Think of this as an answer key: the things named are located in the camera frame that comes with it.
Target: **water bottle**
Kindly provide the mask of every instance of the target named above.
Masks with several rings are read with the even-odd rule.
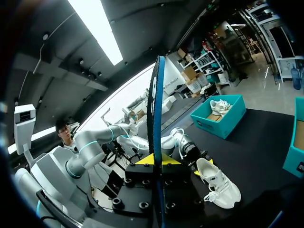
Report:
[[[301,76],[298,69],[295,68],[295,65],[293,64],[293,68],[290,71],[291,76],[293,78],[293,85],[294,88],[299,90],[301,89]]]

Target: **shoelace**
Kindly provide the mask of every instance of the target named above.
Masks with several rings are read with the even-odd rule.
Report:
[[[209,188],[210,192],[208,195],[206,195],[204,197],[204,201],[213,202],[221,195],[221,193],[223,193],[224,191],[226,191],[229,188],[229,182],[228,182],[227,178],[225,177],[225,183],[223,185],[221,185],[220,187],[209,184],[208,188]]]
[[[227,110],[229,107],[230,107],[230,104],[227,102],[227,101],[223,101],[223,100],[220,100],[221,101],[221,106]]]

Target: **ceiling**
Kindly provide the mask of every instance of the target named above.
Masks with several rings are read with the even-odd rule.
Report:
[[[14,141],[15,101],[36,107],[34,132],[54,126],[58,118],[84,121],[157,55],[174,50],[211,0],[102,0],[123,56],[116,66],[67,0],[42,2],[35,5],[9,75],[5,118],[10,144]],[[43,41],[46,32],[52,35]],[[78,64],[80,58],[85,74]]]

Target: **window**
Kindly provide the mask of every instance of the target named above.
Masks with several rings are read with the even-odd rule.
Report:
[[[106,128],[107,125],[101,119],[101,116],[108,108],[111,108],[111,110],[104,116],[106,121],[114,124],[122,119],[124,116],[122,108],[142,95],[146,88],[149,88],[154,65],[147,67],[117,89],[84,121],[77,131]]]

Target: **black hair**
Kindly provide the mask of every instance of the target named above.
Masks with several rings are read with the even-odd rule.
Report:
[[[67,122],[65,120],[57,120],[56,121],[56,132],[59,133],[59,130],[64,128],[67,125]]]

